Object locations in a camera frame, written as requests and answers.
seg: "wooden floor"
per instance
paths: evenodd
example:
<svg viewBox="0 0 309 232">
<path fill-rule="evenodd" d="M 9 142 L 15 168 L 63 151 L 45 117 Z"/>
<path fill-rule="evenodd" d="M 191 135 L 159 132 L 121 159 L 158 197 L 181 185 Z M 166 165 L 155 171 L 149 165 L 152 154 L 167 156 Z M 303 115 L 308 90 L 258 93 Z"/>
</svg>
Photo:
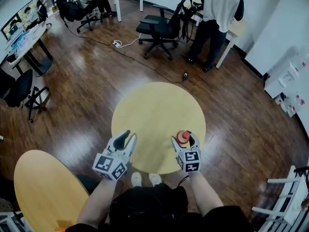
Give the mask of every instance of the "wooden floor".
<svg viewBox="0 0 309 232">
<path fill-rule="evenodd" d="M 140 19 L 148 14 L 159 15 L 149 5 L 144 5 L 141 13 L 137 2 L 120 3 L 121 23 L 116 17 L 108 18 L 102 24 L 97 22 L 93 31 L 85 28 L 80 35 L 107 44 L 114 39 L 130 43 L 138 37 L 135 28 Z M 50 88 L 48 112 L 36 114 L 34 124 L 30 124 L 26 108 L 9 108 L 0 101 L 0 135 L 5 137 L 0 142 L 0 170 L 9 179 L 13 178 L 19 157 L 32 149 L 50 153 L 75 174 L 96 177 L 92 163 L 111 137 L 112 115 L 118 102 L 139 85 L 167 82 L 110 46 L 72 35 L 58 14 L 49 20 L 53 26 L 42 40 L 55 60 L 43 77 L 34 79 L 36 86 Z M 75 33 L 79 24 L 69 23 L 69 27 Z M 268 178 L 285 177 L 292 164 L 307 164 L 307 138 L 297 119 L 288 118 L 281 111 L 264 92 L 263 80 L 243 64 L 235 50 L 230 51 L 220 69 L 203 73 L 200 64 L 189 66 L 183 59 L 190 45 L 191 42 L 181 40 L 177 49 L 171 48 L 173 61 L 160 48 L 144 60 L 147 43 L 135 42 L 119 51 L 175 82 L 181 80 L 185 71 L 189 73 L 188 80 L 178 85 L 195 97 L 205 116 L 207 132 L 201 171 L 224 204 L 239 205 L 250 217 L 253 205 L 265 203 L 263 190 Z M 201 60 L 205 60 L 208 46 L 204 47 Z M 42 55 L 37 46 L 32 52 L 38 58 Z M 30 66 L 23 61 L 21 68 L 25 71 Z M 17 70 L 10 74 L 18 77 Z M 176 187 L 183 174 L 162 177 Z M 128 183 L 124 180 L 117 192 L 129 188 Z M 190 210 L 196 210 L 188 183 L 184 186 Z"/>
</svg>

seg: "black shirt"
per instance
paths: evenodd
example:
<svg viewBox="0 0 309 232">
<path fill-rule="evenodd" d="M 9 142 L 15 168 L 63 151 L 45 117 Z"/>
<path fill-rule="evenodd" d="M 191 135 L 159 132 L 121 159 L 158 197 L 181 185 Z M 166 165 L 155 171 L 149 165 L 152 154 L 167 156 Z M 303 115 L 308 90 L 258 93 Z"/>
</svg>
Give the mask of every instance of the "black shirt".
<svg viewBox="0 0 309 232">
<path fill-rule="evenodd" d="M 244 213 L 238 206 L 218 207 L 208 212 L 204 217 L 196 213 L 187 213 L 173 222 L 173 228 L 182 229 L 184 227 L 199 228 L 203 231 L 237 231 L 237 232 L 253 232 L 253 229 L 245 217 Z M 98 232 L 98 231 L 114 231 L 116 228 L 124 227 L 130 229 L 126 224 L 104 224 L 95 229 L 86 224 L 76 224 L 66 230 L 66 232 Z M 162 223 L 147 223 L 141 225 L 140 229 L 155 228 L 162 229 Z"/>
</svg>

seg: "black pants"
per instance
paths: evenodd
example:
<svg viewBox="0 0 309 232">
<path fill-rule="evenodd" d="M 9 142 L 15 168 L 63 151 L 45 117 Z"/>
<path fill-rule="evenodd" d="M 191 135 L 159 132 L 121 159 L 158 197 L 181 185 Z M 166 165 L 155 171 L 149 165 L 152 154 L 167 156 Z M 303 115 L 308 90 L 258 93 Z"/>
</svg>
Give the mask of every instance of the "black pants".
<svg viewBox="0 0 309 232">
<path fill-rule="evenodd" d="M 97 7 L 100 10 L 101 14 L 104 13 L 104 9 L 107 13 L 112 12 L 108 0 L 92 0 L 89 2 L 89 5 L 86 7 L 86 9 L 88 10 L 88 13 L 91 13 L 91 11 Z"/>
<path fill-rule="evenodd" d="M 205 62 L 205 68 L 212 67 L 218 57 L 218 54 L 220 53 L 226 34 L 227 33 L 222 33 L 219 31 L 219 25 L 215 20 L 202 21 L 197 28 L 197 34 L 191 46 L 189 58 L 195 61 L 198 54 L 202 51 L 204 43 L 210 37 L 211 44 L 207 60 Z"/>
<path fill-rule="evenodd" d="M 188 212 L 187 194 L 183 187 L 171 189 L 166 184 L 153 188 L 135 187 L 115 198 L 110 207 L 110 223 L 171 223 Z"/>
</svg>

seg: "shoe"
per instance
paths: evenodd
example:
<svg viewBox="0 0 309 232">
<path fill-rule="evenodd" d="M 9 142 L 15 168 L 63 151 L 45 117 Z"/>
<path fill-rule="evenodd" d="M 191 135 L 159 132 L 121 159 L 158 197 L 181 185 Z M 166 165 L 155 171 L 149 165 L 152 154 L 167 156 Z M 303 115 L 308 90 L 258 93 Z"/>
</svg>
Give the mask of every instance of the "shoe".
<svg viewBox="0 0 309 232">
<path fill-rule="evenodd" d="M 149 180 L 151 182 L 151 184 L 153 185 L 153 187 L 155 185 L 159 185 L 160 183 L 162 183 L 162 179 L 160 177 L 160 175 L 158 174 L 149 174 Z"/>
<path fill-rule="evenodd" d="M 139 172 L 134 172 L 131 176 L 132 187 L 141 187 L 141 174 Z"/>
<path fill-rule="evenodd" d="M 212 66 L 208 66 L 208 67 L 204 67 L 203 68 L 203 72 L 208 72 L 208 71 L 210 71 L 211 69 L 213 68 L 213 65 Z"/>
<path fill-rule="evenodd" d="M 187 61 L 188 64 L 193 64 L 194 63 L 194 60 L 192 58 L 187 58 L 186 61 Z"/>
</svg>

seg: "black shoe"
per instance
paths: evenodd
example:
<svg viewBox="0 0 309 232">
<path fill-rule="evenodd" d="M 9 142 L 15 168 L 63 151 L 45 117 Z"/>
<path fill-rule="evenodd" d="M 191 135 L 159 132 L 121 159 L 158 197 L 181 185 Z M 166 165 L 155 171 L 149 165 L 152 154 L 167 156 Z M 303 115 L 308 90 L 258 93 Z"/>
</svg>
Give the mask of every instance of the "black shoe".
<svg viewBox="0 0 309 232">
<path fill-rule="evenodd" d="M 213 68 L 213 65 L 212 66 L 208 66 L 208 67 L 204 67 L 203 68 L 203 72 L 208 72 L 208 71 L 210 71 L 211 69 Z"/>
<path fill-rule="evenodd" d="M 193 64 L 194 60 L 192 58 L 186 58 L 188 64 Z"/>
</svg>

